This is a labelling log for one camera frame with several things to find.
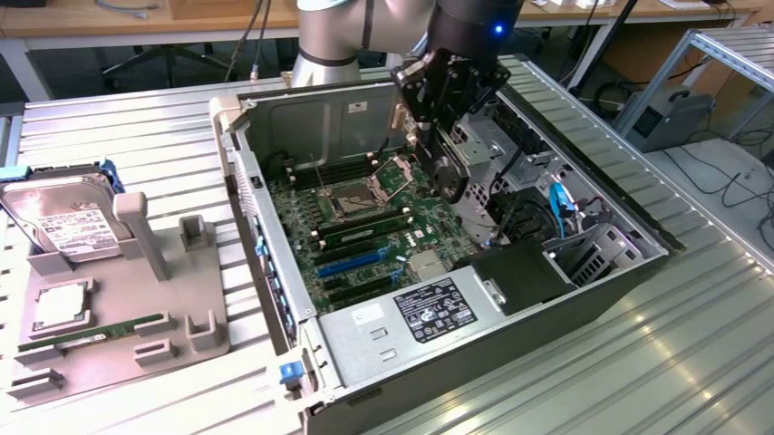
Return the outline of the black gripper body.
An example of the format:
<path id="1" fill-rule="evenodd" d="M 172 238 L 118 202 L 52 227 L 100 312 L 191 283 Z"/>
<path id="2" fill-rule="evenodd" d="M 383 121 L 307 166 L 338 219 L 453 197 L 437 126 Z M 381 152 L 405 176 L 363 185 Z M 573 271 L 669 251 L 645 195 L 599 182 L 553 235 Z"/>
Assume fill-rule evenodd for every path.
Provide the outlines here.
<path id="1" fill-rule="evenodd" d="M 523 0 L 437 0 L 429 23 L 426 78 L 441 86 L 458 59 L 481 76 L 497 68 L 497 56 L 514 28 Z"/>

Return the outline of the green graphics card with fan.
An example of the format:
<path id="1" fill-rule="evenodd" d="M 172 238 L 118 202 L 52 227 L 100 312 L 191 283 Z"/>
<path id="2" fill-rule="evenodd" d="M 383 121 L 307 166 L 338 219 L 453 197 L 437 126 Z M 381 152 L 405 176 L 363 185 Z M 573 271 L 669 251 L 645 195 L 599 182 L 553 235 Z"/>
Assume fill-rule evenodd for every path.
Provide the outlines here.
<path id="1" fill-rule="evenodd" d="M 390 145 L 401 146 L 413 155 L 445 201 L 458 203 L 471 174 L 455 151 L 451 130 L 438 123 L 417 123 L 407 106 L 397 102 L 389 120 L 387 138 Z"/>

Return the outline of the metal disk bay cage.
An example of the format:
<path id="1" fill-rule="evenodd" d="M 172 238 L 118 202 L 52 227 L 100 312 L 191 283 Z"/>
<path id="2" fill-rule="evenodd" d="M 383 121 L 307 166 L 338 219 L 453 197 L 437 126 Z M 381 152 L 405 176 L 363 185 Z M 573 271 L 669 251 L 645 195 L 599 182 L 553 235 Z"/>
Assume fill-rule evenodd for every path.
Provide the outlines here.
<path id="1" fill-rule="evenodd" d="M 571 200 L 550 200 L 550 187 L 573 168 L 511 107 L 495 98 L 462 118 L 451 137 L 471 174 L 453 209 L 474 243 L 489 248 L 577 235 L 578 213 L 561 215 Z"/>

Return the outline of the black stand pole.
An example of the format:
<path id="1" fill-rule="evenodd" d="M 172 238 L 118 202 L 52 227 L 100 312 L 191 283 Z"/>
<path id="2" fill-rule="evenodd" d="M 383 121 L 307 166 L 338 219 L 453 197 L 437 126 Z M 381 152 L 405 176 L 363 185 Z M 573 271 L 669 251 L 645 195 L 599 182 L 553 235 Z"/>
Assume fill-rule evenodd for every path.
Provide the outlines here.
<path id="1" fill-rule="evenodd" d="M 578 64 L 578 68 L 573 74 L 567 89 L 573 96 L 579 96 L 591 73 L 597 68 L 598 64 L 601 63 L 602 56 L 607 48 L 613 43 L 613 39 L 617 36 L 618 31 L 623 27 L 627 17 L 630 16 L 635 5 L 639 0 L 626 0 L 625 7 L 615 17 L 615 20 L 611 24 L 602 25 L 599 27 L 598 33 L 594 38 L 590 40 L 590 45 L 585 54 L 581 58 L 581 62 Z"/>

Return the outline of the thin metal locking lever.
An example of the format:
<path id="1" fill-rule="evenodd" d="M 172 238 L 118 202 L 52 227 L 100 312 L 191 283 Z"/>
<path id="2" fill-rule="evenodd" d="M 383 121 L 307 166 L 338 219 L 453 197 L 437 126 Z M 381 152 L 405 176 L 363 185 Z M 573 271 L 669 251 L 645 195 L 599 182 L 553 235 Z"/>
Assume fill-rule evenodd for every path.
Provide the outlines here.
<path id="1" fill-rule="evenodd" d="M 322 174 L 319 159 L 317 158 L 314 153 L 310 154 L 310 159 L 313 160 L 314 171 L 315 171 L 317 179 L 318 179 L 319 186 L 321 186 L 321 194 L 323 196 L 329 197 L 331 195 L 331 191 L 330 191 L 329 184 L 326 183 L 326 180 L 325 180 L 325 177 Z"/>

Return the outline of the green motherboard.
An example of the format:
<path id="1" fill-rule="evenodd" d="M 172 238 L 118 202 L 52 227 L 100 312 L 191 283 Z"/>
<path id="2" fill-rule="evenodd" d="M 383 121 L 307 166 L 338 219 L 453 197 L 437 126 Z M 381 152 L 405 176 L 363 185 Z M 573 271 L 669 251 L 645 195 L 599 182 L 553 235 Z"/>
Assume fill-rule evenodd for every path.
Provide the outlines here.
<path id="1" fill-rule="evenodd" d="M 301 270 L 305 288 L 321 314 L 335 312 L 331 305 L 351 298 L 331 298 L 323 291 L 326 281 L 345 278 L 357 284 L 361 281 L 391 275 L 394 282 L 385 287 L 394 287 L 397 290 L 433 277 L 423 278 L 410 269 L 407 261 L 417 253 L 434 250 L 443 259 L 449 271 L 462 257 L 477 253 L 481 249 L 457 221 L 455 211 L 435 191 L 430 177 L 407 155 L 369 154 L 347 162 L 321 165 L 326 183 L 329 186 L 335 186 L 351 180 L 369 181 L 369 176 L 394 155 L 401 155 L 407 159 L 413 168 L 414 182 L 390 202 L 382 203 L 378 200 L 377 211 L 343 222 L 329 220 L 321 210 L 318 204 L 321 186 L 314 167 L 295 169 L 290 165 L 283 165 L 273 168 L 269 180 L 271 198 Z M 318 247 L 322 237 L 369 224 L 390 221 L 410 222 L 411 227 L 389 236 L 371 239 L 381 245 L 378 250 L 387 251 L 387 257 L 377 264 L 319 278 L 317 272 L 322 267 L 378 251 L 317 266 L 314 258 L 329 251 L 322 251 Z"/>

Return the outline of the blue expansion slot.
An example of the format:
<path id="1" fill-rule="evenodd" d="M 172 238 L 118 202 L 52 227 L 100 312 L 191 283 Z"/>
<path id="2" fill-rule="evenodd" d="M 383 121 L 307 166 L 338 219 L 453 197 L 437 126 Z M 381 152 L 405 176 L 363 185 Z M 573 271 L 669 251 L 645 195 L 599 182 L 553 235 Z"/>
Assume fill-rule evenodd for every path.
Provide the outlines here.
<path id="1" fill-rule="evenodd" d="M 338 264 L 322 267 L 317 272 L 317 276 L 319 278 L 335 276 L 335 275 L 345 273 L 347 271 L 351 271 L 362 266 L 370 266 L 373 264 L 377 264 L 386 257 L 387 257 L 387 251 L 378 250 L 367 255 L 358 256 L 358 257 L 355 257 L 350 260 L 346 260 Z"/>

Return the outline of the wooden desk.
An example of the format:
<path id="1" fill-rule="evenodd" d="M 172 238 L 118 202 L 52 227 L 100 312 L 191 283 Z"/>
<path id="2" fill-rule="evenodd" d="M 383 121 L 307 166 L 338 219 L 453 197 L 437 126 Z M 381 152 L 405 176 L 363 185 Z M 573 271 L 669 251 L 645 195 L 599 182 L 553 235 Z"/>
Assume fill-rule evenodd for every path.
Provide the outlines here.
<path id="1" fill-rule="evenodd" d="M 638 0 L 627 24 L 692 22 L 714 18 L 745 23 L 764 8 L 764 0 L 729 0 L 725 13 L 714 8 L 677 10 L 660 0 Z M 538 6 L 526 3 L 515 27 L 581 25 L 589 11 L 575 5 Z M 32 63 L 35 50 L 182 44 L 238 40 L 250 16 L 175 20 L 166 7 L 147 19 L 130 17 L 99 7 L 92 0 L 50 0 L 44 8 L 0 7 L 0 55 L 31 102 L 56 99 Z M 265 37 L 298 36 L 299 12 L 294 0 L 273 1 Z"/>

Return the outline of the grey power supply with label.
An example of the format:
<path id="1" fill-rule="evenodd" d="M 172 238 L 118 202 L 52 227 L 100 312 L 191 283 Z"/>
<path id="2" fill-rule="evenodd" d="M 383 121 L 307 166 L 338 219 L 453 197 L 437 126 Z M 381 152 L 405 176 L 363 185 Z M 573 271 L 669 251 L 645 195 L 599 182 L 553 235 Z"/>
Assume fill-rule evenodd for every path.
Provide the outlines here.
<path id="1" fill-rule="evenodd" d="M 466 266 L 321 317 L 342 385 L 361 390 L 494 331 L 506 297 Z"/>

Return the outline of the grey parts rack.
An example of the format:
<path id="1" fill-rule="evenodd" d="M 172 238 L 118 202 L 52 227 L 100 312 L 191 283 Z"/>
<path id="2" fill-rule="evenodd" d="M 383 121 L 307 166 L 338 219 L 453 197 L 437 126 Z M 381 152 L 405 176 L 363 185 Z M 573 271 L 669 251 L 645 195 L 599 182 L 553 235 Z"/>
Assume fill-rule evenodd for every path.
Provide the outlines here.
<path id="1" fill-rule="evenodd" d="M 143 193 L 123 193 L 114 216 L 131 238 L 110 258 L 70 263 L 62 254 L 30 256 L 30 273 L 4 394 L 26 408 L 218 357 L 230 349 L 224 288 L 214 224 L 199 215 L 154 230 Z M 80 284 L 80 320 L 32 329 L 43 289 Z M 104 336 L 19 352 L 18 345 L 162 313 L 135 334 Z"/>

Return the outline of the silver CPU chip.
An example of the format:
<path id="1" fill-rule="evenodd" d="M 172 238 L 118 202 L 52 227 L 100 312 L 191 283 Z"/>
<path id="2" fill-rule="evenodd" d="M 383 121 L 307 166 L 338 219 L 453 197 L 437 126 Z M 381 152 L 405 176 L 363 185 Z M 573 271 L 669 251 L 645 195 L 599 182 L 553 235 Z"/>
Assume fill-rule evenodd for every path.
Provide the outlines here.
<path id="1" fill-rule="evenodd" d="M 43 289 L 35 305 L 32 329 L 38 331 L 80 320 L 84 313 L 84 293 L 80 284 Z"/>

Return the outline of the loose green RAM stick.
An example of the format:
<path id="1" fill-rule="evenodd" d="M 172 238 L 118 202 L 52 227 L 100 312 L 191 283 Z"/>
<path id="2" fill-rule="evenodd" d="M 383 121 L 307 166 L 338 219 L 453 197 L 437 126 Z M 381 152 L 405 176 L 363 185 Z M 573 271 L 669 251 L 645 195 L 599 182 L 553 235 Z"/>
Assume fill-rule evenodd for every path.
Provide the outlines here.
<path id="1" fill-rule="evenodd" d="M 95 336 L 104 336 L 107 339 L 124 337 L 136 333 L 136 327 L 142 324 L 159 321 L 163 318 L 162 313 L 150 314 L 142 317 L 138 317 L 132 320 L 127 320 L 119 322 L 116 324 L 108 324 L 99 327 L 92 327 L 86 330 L 66 333 L 60 336 L 47 337 L 28 343 L 22 343 L 18 345 L 18 351 L 28 352 L 31 350 L 47 347 L 50 345 L 58 345 L 70 342 L 78 342 L 86 338 L 91 338 Z"/>

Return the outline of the aluminium frame rack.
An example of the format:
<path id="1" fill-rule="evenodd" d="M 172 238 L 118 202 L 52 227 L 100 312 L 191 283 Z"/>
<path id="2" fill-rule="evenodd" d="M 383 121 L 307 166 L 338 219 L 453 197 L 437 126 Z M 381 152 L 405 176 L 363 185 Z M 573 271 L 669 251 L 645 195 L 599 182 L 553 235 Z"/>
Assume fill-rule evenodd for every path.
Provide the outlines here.
<path id="1" fill-rule="evenodd" d="M 696 48 L 712 60 L 724 63 L 774 97 L 774 21 L 745 27 L 690 29 L 678 41 L 641 96 L 618 117 L 615 129 L 622 135 L 633 130 L 652 97 L 666 83 L 669 73 L 673 72 L 690 48 Z"/>

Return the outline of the black plastic duct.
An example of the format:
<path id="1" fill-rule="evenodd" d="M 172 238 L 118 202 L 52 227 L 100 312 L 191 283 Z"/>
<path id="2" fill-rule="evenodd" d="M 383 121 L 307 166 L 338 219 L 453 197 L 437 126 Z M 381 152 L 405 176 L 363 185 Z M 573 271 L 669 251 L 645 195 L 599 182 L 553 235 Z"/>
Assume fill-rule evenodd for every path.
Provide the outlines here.
<path id="1" fill-rule="evenodd" d="M 479 278 L 497 286 L 505 296 L 505 314 L 515 314 L 575 290 L 535 241 L 522 240 L 465 256 L 454 268 L 465 266 L 471 266 Z"/>

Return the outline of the blue disk bracket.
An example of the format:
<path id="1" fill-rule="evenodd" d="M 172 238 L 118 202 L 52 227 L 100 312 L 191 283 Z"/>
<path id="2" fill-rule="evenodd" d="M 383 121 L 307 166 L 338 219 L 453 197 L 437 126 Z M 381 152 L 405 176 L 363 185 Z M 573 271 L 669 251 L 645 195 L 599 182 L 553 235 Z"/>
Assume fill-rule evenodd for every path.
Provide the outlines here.
<path id="1" fill-rule="evenodd" d="M 112 191 L 115 193 L 126 192 L 118 167 L 110 159 L 82 164 L 38 168 L 24 165 L 3 167 L 0 168 L 0 189 L 12 183 L 87 175 L 103 175 L 107 178 Z"/>

